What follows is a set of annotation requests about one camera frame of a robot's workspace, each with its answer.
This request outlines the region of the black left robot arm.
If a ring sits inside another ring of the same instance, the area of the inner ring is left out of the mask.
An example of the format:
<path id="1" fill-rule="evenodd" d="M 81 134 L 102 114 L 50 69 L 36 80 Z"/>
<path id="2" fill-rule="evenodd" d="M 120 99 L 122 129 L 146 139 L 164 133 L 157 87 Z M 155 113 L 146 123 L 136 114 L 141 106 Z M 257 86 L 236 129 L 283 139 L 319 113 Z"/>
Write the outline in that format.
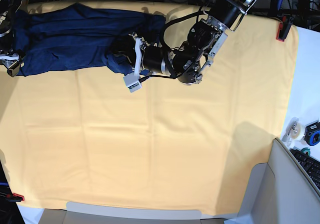
<path id="1" fill-rule="evenodd" d="M 114 44 L 112 52 L 125 57 L 133 72 L 124 76 L 126 87 L 134 92 L 149 78 L 177 79 L 185 85 L 202 81 L 204 70 L 227 39 L 227 30 L 234 32 L 257 0 L 215 0 L 210 10 L 173 19 L 158 34 L 158 41 L 148 42 L 133 32 Z M 171 48 L 165 42 L 165 31 L 172 25 L 196 18 L 186 41 Z"/>

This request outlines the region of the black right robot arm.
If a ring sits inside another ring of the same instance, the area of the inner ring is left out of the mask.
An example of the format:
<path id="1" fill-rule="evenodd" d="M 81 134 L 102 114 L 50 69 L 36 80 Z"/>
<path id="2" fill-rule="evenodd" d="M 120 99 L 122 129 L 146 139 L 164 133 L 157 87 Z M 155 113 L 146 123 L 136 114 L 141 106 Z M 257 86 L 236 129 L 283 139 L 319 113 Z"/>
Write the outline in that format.
<path id="1" fill-rule="evenodd" d="M 11 77 L 18 75 L 25 53 L 13 48 L 15 14 L 24 0 L 0 0 L 0 63 Z"/>

